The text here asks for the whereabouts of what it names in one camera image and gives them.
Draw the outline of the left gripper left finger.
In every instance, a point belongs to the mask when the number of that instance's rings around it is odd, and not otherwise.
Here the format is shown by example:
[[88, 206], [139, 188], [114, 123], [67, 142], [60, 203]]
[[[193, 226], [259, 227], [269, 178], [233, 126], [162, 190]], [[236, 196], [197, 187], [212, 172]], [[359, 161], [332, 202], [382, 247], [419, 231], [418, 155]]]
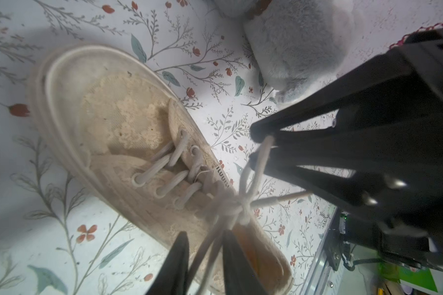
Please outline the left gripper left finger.
[[187, 233], [180, 232], [146, 295], [185, 295], [187, 293], [189, 249]]

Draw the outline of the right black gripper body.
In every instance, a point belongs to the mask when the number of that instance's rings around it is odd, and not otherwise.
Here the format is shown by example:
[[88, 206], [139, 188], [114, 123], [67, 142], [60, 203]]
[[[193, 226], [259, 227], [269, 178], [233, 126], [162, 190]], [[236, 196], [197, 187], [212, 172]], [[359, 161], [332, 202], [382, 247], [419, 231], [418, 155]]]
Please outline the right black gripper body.
[[344, 242], [388, 263], [443, 271], [443, 206], [360, 206], [339, 214]]

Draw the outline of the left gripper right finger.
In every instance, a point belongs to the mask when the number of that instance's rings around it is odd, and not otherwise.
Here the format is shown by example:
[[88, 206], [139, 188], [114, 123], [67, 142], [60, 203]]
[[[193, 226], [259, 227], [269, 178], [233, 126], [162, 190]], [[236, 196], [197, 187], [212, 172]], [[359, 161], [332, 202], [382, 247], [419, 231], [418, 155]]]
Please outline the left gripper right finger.
[[222, 242], [225, 294], [267, 295], [232, 231], [224, 230]]

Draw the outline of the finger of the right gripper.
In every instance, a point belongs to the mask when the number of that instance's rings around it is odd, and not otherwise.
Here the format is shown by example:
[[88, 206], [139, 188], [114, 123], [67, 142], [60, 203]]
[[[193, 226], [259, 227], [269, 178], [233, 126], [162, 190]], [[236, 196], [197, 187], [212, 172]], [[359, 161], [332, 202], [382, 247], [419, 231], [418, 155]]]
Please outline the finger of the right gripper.
[[267, 135], [275, 135], [286, 140], [286, 127], [353, 104], [373, 103], [403, 91], [413, 93], [420, 85], [443, 105], [443, 29], [411, 34], [402, 45], [366, 61], [301, 102], [253, 123], [251, 139], [261, 143]]
[[362, 220], [443, 225], [443, 146], [331, 152], [275, 148], [265, 173], [311, 190]]

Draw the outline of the beige sneaker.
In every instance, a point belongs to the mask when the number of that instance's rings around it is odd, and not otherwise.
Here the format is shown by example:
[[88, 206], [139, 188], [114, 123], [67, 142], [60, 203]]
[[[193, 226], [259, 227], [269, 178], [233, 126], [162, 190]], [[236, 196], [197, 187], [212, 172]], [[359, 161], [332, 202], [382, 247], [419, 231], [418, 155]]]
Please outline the beige sneaker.
[[289, 292], [289, 263], [254, 216], [279, 202], [257, 198], [272, 137], [234, 189], [171, 89], [142, 62], [105, 45], [49, 54], [32, 70], [28, 99], [55, 157], [87, 189], [165, 247], [180, 232], [194, 240], [189, 280], [201, 291], [225, 294], [222, 232], [253, 224], [284, 270], [279, 287], [266, 292]]

